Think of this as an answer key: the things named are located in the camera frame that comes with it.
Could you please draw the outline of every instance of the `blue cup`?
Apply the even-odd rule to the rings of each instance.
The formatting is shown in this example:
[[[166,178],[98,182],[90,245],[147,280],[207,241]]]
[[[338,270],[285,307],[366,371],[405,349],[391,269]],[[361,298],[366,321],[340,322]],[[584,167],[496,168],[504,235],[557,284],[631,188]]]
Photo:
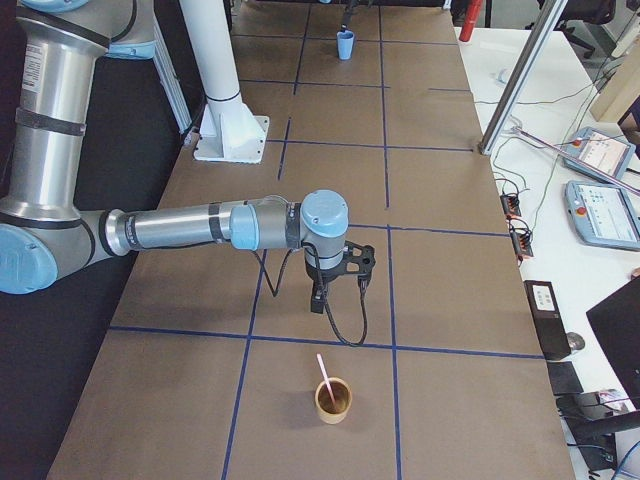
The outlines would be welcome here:
[[[356,40],[356,36],[351,30],[345,30],[344,32],[338,32],[338,58],[340,60],[349,60],[351,58],[351,52],[353,51],[353,43]]]

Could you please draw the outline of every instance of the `blue joint cap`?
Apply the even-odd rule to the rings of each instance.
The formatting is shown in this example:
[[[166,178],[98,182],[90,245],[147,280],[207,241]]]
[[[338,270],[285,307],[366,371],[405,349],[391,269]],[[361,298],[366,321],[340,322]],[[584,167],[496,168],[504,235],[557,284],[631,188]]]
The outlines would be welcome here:
[[[332,190],[316,190],[302,201],[302,221],[316,235],[337,238],[349,227],[349,208]]]
[[[0,291],[31,293],[58,277],[53,254],[37,237],[13,225],[0,225]]]
[[[45,13],[64,13],[80,8],[90,0],[21,0],[25,7]]]
[[[145,43],[113,43],[107,57],[120,60],[149,60],[156,54],[156,41]]]
[[[258,249],[260,231],[253,205],[238,205],[231,209],[229,230],[231,230],[231,244],[238,250]]]

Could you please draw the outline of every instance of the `paper cup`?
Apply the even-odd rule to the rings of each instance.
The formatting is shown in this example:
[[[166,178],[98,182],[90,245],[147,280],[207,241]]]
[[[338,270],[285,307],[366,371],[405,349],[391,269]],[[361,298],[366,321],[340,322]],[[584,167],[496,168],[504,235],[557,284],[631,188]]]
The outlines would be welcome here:
[[[338,58],[340,58],[340,60],[349,60],[351,58],[353,43],[356,40],[356,36],[351,30],[345,30],[344,32],[338,32],[337,38]]]
[[[329,424],[340,423],[347,416],[349,408],[351,408],[351,388],[341,378],[330,377],[329,383],[336,399],[335,408],[327,389],[327,384],[323,382],[316,388],[316,411],[320,420]]]

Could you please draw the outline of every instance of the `office chair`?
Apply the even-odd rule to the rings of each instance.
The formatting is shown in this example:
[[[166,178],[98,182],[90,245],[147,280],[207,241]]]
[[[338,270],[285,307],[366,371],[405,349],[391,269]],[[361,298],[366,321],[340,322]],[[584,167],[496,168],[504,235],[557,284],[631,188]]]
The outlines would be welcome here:
[[[545,0],[538,0],[540,8],[544,5],[544,1]],[[569,0],[555,30],[564,33],[569,42],[586,48],[587,51],[584,54],[584,58],[591,58],[596,48],[581,38],[576,37],[573,34],[575,27],[569,27],[567,23],[571,20],[582,20],[592,25],[604,25],[613,20],[615,13],[616,0]]]

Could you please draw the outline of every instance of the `brown cup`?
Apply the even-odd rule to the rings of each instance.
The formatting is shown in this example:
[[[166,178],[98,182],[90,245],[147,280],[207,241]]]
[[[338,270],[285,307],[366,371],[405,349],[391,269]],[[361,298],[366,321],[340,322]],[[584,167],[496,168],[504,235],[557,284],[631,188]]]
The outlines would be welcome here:
[[[331,401],[327,384],[323,381],[316,388],[315,402],[316,410],[320,420],[329,424],[340,423],[347,416],[351,407],[351,388],[341,378],[330,377],[329,383],[336,399],[335,407]]]

